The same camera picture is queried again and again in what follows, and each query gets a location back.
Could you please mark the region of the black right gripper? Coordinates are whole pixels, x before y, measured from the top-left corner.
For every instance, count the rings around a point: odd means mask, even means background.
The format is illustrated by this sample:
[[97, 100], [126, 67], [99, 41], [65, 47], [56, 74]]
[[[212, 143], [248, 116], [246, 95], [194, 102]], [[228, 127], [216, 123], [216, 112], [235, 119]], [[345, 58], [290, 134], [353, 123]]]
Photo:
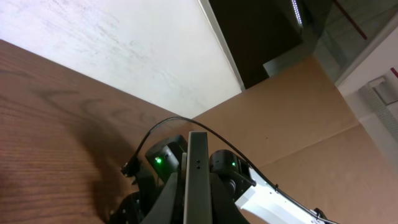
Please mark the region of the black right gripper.
[[152, 172], [141, 162], [140, 170], [135, 174], [133, 185], [138, 187], [125, 197], [119, 207], [110, 213], [108, 224], [139, 224], [151, 210], [162, 187], [159, 187]]

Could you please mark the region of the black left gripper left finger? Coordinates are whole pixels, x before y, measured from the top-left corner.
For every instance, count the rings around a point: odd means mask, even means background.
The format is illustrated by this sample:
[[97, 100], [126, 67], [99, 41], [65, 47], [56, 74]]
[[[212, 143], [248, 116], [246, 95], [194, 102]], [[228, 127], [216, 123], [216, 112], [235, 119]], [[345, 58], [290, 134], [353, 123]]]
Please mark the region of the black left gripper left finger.
[[184, 196], [184, 183], [179, 174], [174, 172], [142, 224], [182, 224]]

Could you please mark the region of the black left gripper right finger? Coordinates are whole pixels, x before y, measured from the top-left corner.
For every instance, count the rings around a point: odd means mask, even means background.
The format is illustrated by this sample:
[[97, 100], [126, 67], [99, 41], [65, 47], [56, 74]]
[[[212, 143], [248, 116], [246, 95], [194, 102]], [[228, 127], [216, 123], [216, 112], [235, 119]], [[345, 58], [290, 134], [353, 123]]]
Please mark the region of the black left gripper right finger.
[[210, 174], [214, 224], [249, 224], [225, 189], [217, 174]]

